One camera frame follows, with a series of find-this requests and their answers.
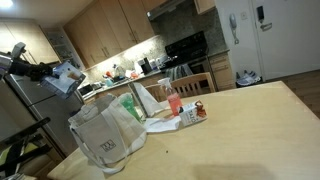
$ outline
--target white plastic bag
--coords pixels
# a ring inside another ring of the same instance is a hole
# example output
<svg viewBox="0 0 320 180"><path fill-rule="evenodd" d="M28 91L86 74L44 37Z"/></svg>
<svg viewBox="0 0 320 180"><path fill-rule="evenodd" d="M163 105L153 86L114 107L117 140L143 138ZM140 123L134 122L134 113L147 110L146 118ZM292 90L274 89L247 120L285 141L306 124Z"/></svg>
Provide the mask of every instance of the white plastic bag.
<svg viewBox="0 0 320 180"><path fill-rule="evenodd" d="M146 140L143 126L110 94L84 105L69 122L82 152L109 174L119 172L126 165L127 156ZM107 166L123 158L122 165Z"/></svg>

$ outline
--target stainless steel refrigerator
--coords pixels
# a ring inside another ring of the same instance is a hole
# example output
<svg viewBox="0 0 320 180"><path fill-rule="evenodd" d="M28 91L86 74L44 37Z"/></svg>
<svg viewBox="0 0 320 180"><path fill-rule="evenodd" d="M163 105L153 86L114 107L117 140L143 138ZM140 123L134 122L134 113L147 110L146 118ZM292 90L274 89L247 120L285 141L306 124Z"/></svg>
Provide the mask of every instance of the stainless steel refrigerator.
<svg viewBox="0 0 320 180"><path fill-rule="evenodd" d="M44 130L56 144L56 149L65 156L72 153L78 145L70 133L68 119L83 105L80 96L74 93L68 99L61 99L25 76L8 75L5 80L36 121L45 117L51 119Z"/></svg>

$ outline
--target table surface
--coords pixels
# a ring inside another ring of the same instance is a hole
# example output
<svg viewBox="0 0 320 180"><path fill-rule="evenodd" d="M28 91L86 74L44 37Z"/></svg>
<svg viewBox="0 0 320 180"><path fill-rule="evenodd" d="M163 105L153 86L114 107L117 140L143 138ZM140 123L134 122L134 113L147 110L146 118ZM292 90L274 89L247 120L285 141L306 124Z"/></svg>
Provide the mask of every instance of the table surface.
<svg viewBox="0 0 320 180"><path fill-rule="evenodd" d="M283 83L183 99L208 119L149 134L125 169L104 174L77 149L52 179L319 179L320 121Z"/></svg>

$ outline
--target stove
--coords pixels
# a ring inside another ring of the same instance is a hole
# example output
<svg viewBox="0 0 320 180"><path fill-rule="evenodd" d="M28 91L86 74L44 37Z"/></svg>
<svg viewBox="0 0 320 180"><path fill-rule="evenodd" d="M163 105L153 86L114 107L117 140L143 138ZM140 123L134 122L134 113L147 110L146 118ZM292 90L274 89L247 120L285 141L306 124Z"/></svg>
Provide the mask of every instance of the stove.
<svg viewBox="0 0 320 180"><path fill-rule="evenodd" d="M190 63L197 59L203 59L203 57L207 56L208 44L204 36L204 32L200 31L165 46L165 50L168 55L168 59L160 66L161 71Z"/></svg>

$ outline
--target bottle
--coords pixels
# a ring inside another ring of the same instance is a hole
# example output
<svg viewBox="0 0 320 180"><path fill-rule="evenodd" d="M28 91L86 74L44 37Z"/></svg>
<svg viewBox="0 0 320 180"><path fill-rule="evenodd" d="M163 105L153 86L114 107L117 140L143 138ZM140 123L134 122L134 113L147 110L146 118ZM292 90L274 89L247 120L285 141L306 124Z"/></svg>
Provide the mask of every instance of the bottle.
<svg viewBox="0 0 320 180"><path fill-rule="evenodd" d="M170 78L160 79L159 84L166 86L166 95L174 116L179 116L179 108L182 107L179 94L171 87Z"/></svg>

